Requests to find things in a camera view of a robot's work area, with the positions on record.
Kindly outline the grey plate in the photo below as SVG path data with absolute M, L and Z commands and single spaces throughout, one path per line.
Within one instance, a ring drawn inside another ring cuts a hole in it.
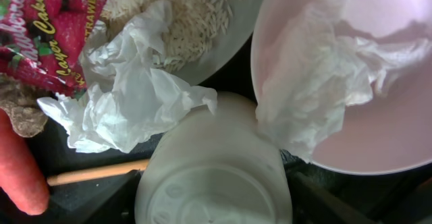
M 215 38 L 215 46 L 199 60 L 189 62 L 182 69 L 168 73 L 189 84 L 200 84 L 220 70 L 242 48 L 254 30 L 263 0 L 228 1 L 234 16 L 230 19 L 227 33 L 220 33 Z

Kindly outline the pink bowl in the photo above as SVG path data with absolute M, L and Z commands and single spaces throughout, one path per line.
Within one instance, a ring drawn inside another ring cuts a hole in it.
M 264 0 L 251 72 L 276 147 L 357 175 L 431 162 L 431 0 Z

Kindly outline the orange carrot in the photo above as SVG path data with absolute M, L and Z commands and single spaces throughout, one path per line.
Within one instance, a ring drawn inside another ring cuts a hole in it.
M 22 212 L 44 213 L 49 189 L 25 139 L 12 128 L 6 112 L 1 112 L 1 188 Z

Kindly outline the wooden chopstick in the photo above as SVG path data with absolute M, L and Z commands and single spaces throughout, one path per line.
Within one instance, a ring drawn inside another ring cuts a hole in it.
M 70 171 L 59 175 L 50 176 L 47 178 L 47 183 L 50 186 L 60 186 L 72 184 L 81 181 L 89 181 L 101 179 L 105 177 L 113 177 L 117 175 L 127 174 L 130 171 L 144 171 L 149 164 L 148 159 L 132 161 L 128 163 L 120 163 L 116 165 L 108 165 L 104 167 L 95 167 L 91 169 L 83 169 L 78 171 Z

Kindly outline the white cup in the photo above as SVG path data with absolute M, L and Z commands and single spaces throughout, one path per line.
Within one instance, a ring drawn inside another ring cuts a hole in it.
M 224 92 L 217 110 L 195 109 L 159 141 L 138 184 L 144 224 L 290 224 L 280 151 L 257 133 L 255 105 Z

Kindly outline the brown ginger piece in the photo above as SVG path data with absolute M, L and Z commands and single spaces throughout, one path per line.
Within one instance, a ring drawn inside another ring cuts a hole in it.
M 37 99 L 48 95 L 46 90 L 1 74 L 1 109 L 10 118 L 14 132 L 21 137 L 31 138 L 44 130 L 48 117 Z

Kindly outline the red snack wrapper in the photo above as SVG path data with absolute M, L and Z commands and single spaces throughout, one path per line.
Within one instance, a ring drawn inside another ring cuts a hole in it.
M 78 61 L 107 0 L 1 0 L 1 73 L 75 96 L 86 90 Z

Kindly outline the rice pile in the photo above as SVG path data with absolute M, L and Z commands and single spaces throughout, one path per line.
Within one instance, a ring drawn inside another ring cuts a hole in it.
M 133 16 L 144 12 L 158 0 L 107 0 L 103 21 L 107 35 L 114 38 Z M 228 0 L 167 0 L 172 15 L 169 31 L 163 33 L 165 60 L 156 59 L 155 67 L 167 72 L 182 69 L 199 60 L 215 46 L 215 38 L 226 34 L 234 16 Z

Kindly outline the white tissue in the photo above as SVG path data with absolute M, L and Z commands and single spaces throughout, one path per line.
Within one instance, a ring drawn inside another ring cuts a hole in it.
M 168 61 L 162 36 L 171 21 L 171 3 L 159 0 L 127 22 L 113 40 L 107 39 L 105 23 L 96 23 L 79 56 L 86 92 L 79 99 L 58 94 L 37 100 L 42 111 L 64 127 L 69 148 L 129 153 L 177 126 L 195 107 L 216 111 L 215 90 L 191 86 L 154 66 Z
M 347 107 L 431 54 L 431 0 L 264 0 L 252 40 L 259 129 L 310 162 Z

